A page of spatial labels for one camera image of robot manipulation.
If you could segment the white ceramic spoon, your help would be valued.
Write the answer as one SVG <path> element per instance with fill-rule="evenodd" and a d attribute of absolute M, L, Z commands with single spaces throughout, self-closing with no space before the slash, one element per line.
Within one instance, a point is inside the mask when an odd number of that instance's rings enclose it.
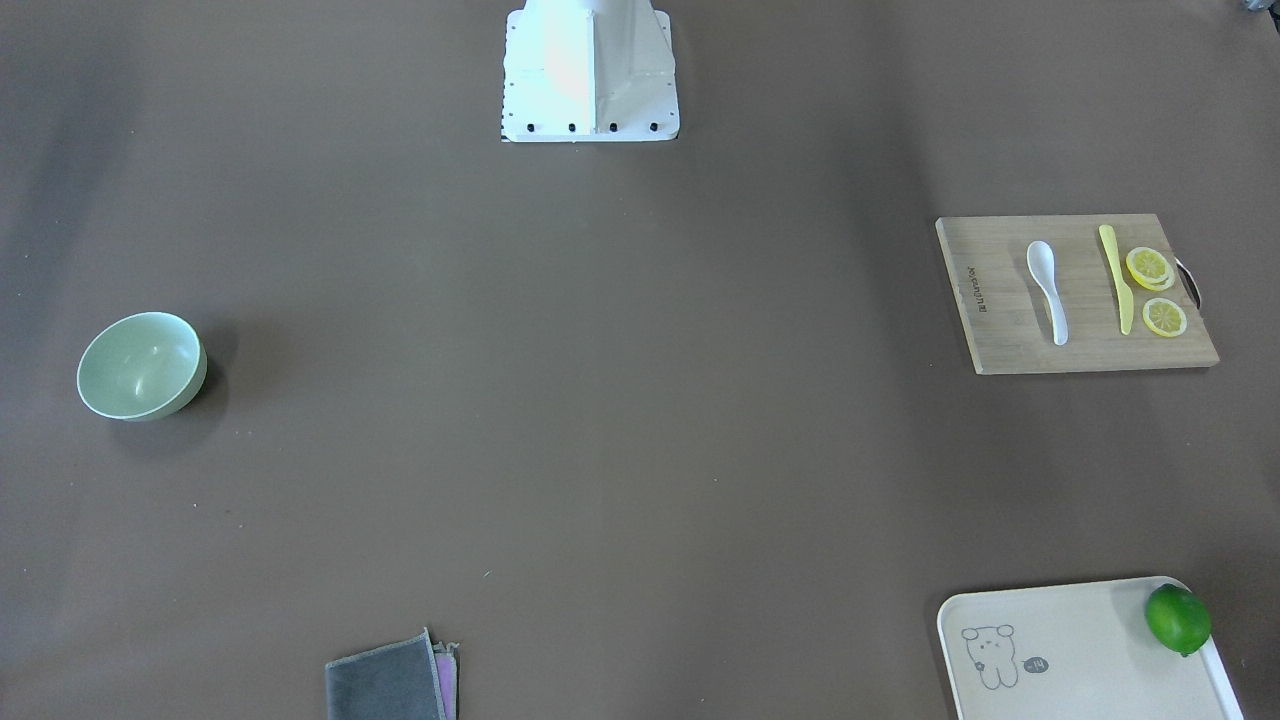
<path fill-rule="evenodd" d="M 1027 268 L 1047 302 L 1053 343 L 1064 346 L 1069 341 L 1069 322 L 1056 282 L 1052 247 L 1043 240 L 1032 241 L 1027 247 Z"/>

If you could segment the light green bowl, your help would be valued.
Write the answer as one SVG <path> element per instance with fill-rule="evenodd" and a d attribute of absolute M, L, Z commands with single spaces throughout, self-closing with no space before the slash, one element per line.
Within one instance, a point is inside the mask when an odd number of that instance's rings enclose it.
<path fill-rule="evenodd" d="M 183 318 L 137 313 L 101 331 L 76 373 L 82 404 L 120 421 L 154 421 L 182 410 L 202 389 L 209 356 Z"/>

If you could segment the pink cloth under grey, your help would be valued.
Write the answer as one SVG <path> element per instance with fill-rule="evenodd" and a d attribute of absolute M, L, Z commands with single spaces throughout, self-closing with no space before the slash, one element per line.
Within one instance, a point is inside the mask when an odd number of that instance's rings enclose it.
<path fill-rule="evenodd" d="M 440 698 L 444 708 L 444 719 L 456 720 L 458 717 L 458 644 L 435 643 L 433 646 L 436 676 L 440 688 Z"/>

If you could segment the bamboo cutting board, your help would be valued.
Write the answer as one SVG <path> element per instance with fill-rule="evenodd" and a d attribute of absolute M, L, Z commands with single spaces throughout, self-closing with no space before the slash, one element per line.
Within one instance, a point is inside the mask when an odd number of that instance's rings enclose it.
<path fill-rule="evenodd" d="M 1123 272 L 1134 311 L 1130 332 L 1121 332 L 1114 264 L 1105 251 L 1101 225 L 1112 227 L 1116 236 L 1116 266 L 1124 266 L 1137 247 L 1174 259 L 1153 214 L 942 217 L 936 222 L 978 374 L 1164 370 L 1219 363 L 1219 351 L 1179 272 L 1172 272 L 1172 283 L 1162 296 L 1185 313 L 1187 329 L 1174 338 L 1152 332 L 1143 309 L 1153 292 Z M 1036 241 L 1053 251 L 1053 279 L 1068 332 L 1064 345 L 1053 341 L 1050 306 L 1028 266 L 1027 251 Z"/>

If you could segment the grey folded cloth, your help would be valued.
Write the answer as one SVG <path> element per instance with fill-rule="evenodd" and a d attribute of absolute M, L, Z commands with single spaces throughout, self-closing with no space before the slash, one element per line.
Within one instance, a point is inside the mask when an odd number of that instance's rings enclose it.
<path fill-rule="evenodd" d="M 428 629 L 325 665 L 329 719 L 444 719 Z"/>

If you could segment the yellow plastic knife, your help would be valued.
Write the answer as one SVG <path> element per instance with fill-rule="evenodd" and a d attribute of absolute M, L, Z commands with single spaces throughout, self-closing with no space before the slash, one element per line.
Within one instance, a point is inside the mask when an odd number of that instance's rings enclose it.
<path fill-rule="evenodd" d="M 1110 224 L 1098 225 L 1100 242 L 1108 264 L 1117 305 L 1120 333 L 1129 336 L 1134 322 L 1134 295 L 1125 281 L 1115 229 Z"/>

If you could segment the upper lemon slice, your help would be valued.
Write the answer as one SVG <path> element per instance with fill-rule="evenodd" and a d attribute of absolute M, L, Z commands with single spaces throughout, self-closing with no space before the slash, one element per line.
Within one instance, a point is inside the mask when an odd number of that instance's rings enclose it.
<path fill-rule="evenodd" d="M 1157 250 L 1134 247 L 1125 258 L 1132 278 L 1147 290 L 1162 290 L 1172 278 L 1172 266 Z"/>

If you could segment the lower lemon slice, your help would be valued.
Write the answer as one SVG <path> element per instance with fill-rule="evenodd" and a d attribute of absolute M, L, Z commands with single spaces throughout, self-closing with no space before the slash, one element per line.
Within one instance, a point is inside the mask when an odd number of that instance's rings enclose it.
<path fill-rule="evenodd" d="M 1164 338 L 1176 338 L 1189 327 L 1188 315 L 1181 306 L 1165 297 L 1148 300 L 1142 309 L 1142 319 L 1153 334 Z"/>

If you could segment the cream rabbit tray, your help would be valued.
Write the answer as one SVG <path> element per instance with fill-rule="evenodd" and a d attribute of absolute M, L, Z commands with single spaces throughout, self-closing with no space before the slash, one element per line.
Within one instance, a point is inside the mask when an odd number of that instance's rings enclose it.
<path fill-rule="evenodd" d="M 1239 719 L 1212 641 L 1189 656 L 1146 623 L 1169 577 L 955 594 L 936 625 L 960 719 Z"/>

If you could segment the green lime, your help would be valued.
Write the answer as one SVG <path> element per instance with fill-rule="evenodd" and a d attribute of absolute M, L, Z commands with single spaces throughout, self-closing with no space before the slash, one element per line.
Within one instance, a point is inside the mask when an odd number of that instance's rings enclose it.
<path fill-rule="evenodd" d="M 1144 620 L 1152 637 L 1181 657 L 1198 652 L 1212 635 L 1212 619 L 1204 602 L 1171 583 L 1149 593 Z"/>

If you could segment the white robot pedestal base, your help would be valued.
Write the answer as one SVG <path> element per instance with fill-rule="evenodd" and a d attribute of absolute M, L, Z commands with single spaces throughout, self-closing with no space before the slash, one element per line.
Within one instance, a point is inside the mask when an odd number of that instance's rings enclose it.
<path fill-rule="evenodd" d="M 672 23 L 649 1 L 526 1 L 506 17 L 500 138 L 678 137 Z"/>

